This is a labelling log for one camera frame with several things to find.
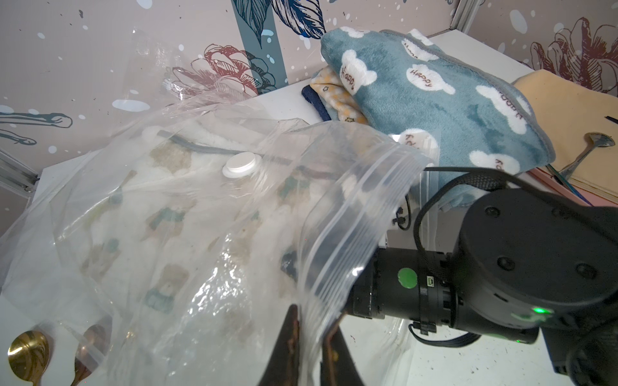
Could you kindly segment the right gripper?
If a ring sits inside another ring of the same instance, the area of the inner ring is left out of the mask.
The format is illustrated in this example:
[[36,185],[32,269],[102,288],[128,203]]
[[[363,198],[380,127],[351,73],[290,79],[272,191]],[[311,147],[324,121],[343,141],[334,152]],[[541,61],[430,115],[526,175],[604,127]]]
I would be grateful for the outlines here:
[[352,286],[344,307],[359,318],[387,316],[415,328],[452,326],[456,295],[452,285],[431,273],[413,249],[377,249]]

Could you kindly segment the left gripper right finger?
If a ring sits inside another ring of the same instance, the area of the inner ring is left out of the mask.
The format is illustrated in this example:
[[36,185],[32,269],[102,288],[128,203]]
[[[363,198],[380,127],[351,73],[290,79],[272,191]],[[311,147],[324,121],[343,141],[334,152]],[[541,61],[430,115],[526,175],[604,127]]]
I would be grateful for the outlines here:
[[322,386],[364,385],[338,325],[335,325],[323,340],[320,384]]

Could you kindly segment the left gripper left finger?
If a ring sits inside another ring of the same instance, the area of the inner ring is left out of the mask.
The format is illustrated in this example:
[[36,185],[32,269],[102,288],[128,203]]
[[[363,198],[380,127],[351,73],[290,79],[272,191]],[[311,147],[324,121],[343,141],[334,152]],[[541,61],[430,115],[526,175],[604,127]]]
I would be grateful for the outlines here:
[[300,362],[299,307],[291,305],[258,386],[296,386]]

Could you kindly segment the white bear print blanket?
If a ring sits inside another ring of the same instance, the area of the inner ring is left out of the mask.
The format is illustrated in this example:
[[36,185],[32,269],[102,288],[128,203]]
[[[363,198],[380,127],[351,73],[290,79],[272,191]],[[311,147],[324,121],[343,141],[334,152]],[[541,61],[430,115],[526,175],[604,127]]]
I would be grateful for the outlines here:
[[366,125],[194,122],[69,202],[64,259],[77,287],[59,320],[102,320],[159,354],[270,348],[297,304],[306,340],[341,313],[375,245],[377,160]]

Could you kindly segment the teal bear blanket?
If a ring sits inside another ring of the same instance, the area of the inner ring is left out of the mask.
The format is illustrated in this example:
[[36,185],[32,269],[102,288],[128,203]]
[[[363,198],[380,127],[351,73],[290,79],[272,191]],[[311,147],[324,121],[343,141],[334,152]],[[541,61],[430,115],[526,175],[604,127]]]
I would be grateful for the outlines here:
[[341,27],[322,37],[321,54],[371,127],[432,155],[439,186],[465,167],[520,175],[555,160],[518,89],[417,30]]

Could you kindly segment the clear plastic vacuum bag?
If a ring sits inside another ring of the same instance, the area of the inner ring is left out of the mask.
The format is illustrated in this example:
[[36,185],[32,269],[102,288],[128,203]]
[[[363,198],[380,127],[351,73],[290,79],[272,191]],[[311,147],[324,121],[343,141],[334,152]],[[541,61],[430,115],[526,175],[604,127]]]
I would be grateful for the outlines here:
[[354,119],[277,120],[230,64],[159,68],[169,103],[51,185],[1,240],[1,295],[109,385],[254,385],[288,307],[300,382],[439,153]]

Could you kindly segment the navy star blanket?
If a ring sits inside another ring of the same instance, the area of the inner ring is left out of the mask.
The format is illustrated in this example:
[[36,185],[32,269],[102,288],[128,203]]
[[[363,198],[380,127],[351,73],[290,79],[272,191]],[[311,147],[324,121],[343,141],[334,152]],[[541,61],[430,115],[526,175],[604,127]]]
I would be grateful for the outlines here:
[[301,95],[304,97],[305,101],[315,109],[315,112],[317,112],[323,122],[332,120],[320,96],[310,85],[306,85],[302,88]]

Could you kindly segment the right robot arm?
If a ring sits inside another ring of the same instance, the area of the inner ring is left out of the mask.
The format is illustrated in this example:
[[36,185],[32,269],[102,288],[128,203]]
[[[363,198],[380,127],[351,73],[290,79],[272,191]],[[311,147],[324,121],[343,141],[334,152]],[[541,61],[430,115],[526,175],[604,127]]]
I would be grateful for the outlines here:
[[441,326],[460,349],[484,336],[545,341],[576,385],[617,382],[617,210],[521,189],[467,210],[451,253],[378,249],[344,308],[401,318],[421,344]]

